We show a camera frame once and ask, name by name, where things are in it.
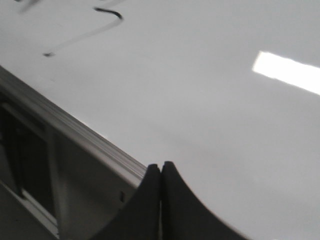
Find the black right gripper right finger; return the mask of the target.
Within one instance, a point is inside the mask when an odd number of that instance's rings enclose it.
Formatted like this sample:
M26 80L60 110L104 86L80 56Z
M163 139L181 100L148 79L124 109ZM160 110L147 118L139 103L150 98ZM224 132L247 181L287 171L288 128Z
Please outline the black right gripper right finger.
M161 171L161 201L164 240L245 239L202 204L170 161Z

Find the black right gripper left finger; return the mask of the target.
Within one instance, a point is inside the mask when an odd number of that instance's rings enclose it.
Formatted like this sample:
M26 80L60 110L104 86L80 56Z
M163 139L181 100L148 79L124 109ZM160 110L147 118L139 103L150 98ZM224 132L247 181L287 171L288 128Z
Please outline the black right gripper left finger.
M159 238L161 173L147 167L136 192L124 208L93 240L157 240Z

